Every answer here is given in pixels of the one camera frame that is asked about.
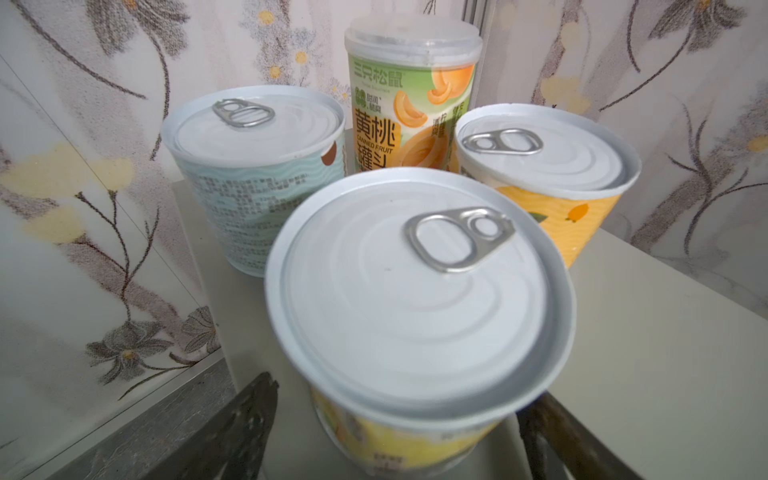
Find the pull-tab ring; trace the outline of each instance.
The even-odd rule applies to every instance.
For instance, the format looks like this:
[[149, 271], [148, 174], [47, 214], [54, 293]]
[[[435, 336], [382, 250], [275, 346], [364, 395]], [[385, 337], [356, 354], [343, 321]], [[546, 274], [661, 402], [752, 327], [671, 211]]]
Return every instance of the pull-tab ring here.
[[[227, 105], [237, 105], [237, 108], [226, 108]], [[211, 107], [216, 115], [233, 127], [255, 127], [275, 118], [275, 111], [266, 105], [256, 104], [242, 98], [226, 98], [219, 100]], [[265, 111], [266, 115], [252, 121], [237, 121], [235, 115], [241, 115], [248, 111]]]
[[[527, 150], [509, 147], [502, 138], [503, 134], [520, 134], [530, 142], [531, 146]], [[480, 140], [483, 139], [490, 141], [491, 146], [482, 147]], [[467, 135], [462, 139], [462, 144], [469, 150], [479, 154], [533, 155], [539, 153], [544, 148], [544, 141], [537, 134], [524, 128], [504, 128], [502, 130]]]
[[[480, 219], [492, 221], [498, 228], [493, 235], [484, 233], [477, 227]], [[445, 263], [434, 258], [419, 240], [418, 230], [424, 223], [431, 220], [446, 220], [453, 223], [472, 241], [472, 251], [464, 259], [456, 263]], [[475, 268], [482, 259], [499, 248], [515, 233], [512, 221], [504, 214], [487, 207], [460, 208], [457, 210], [445, 210], [431, 214], [416, 215], [409, 219], [405, 225], [406, 237], [416, 254], [433, 269], [441, 273], [461, 273]]]

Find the wavy pattern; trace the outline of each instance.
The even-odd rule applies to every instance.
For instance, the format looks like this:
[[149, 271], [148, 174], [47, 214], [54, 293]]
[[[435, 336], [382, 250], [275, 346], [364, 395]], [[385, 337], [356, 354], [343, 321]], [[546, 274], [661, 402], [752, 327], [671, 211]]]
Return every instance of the wavy pattern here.
[[344, 177], [343, 136], [336, 157], [320, 155], [268, 167], [217, 168], [177, 160], [227, 260], [263, 276], [272, 243], [288, 216], [311, 194]]

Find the can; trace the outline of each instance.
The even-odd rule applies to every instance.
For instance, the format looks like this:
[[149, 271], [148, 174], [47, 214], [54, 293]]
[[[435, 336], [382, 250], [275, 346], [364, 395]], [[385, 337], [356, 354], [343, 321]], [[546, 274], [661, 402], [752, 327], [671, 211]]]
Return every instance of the can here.
[[457, 124], [449, 170], [526, 209], [570, 267], [640, 176], [637, 152], [607, 128], [567, 111], [495, 104]]
[[480, 32], [454, 18], [374, 14], [344, 34], [361, 170], [445, 168], [469, 106]]
[[238, 270], [263, 276], [302, 201], [344, 177], [344, 110], [305, 88], [232, 88], [171, 112], [161, 137]]
[[552, 240], [507, 197], [440, 170], [364, 172], [311, 196], [264, 288], [321, 423], [372, 475], [460, 461], [549, 387], [574, 338]]

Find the metal can lid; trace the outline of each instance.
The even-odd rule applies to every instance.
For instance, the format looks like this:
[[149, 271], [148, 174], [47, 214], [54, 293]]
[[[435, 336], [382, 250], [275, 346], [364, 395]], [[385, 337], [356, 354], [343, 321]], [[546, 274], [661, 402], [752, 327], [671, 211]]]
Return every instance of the metal can lid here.
[[529, 104], [497, 104], [459, 120], [464, 157], [510, 185], [574, 200], [622, 194], [640, 174], [637, 153], [587, 118]]
[[305, 88], [234, 88], [193, 100], [168, 116], [163, 140], [186, 160], [262, 167], [327, 149], [344, 127], [341, 106]]
[[570, 349], [573, 290], [546, 233], [493, 189], [438, 170], [324, 188], [286, 222], [265, 278], [297, 368], [385, 423], [461, 422], [493, 399], [522, 407]]
[[355, 18], [344, 45], [351, 55], [422, 68], [473, 65], [482, 52], [480, 31], [471, 23], [402, 13]]

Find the wall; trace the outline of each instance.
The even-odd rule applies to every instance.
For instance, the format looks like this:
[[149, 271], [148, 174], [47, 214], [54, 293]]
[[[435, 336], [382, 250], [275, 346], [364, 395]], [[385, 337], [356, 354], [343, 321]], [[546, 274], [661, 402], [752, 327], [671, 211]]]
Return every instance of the wall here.
[[643, 158], [603, 228], [768, 318], [768, 3], [490, 0], [476, 105], [582, 114]]
[[169, 108], [248, 84], [349, 107], [352, 18], [463, 5], [0, 0], [0, 476], [218, 348], [158, 137]]

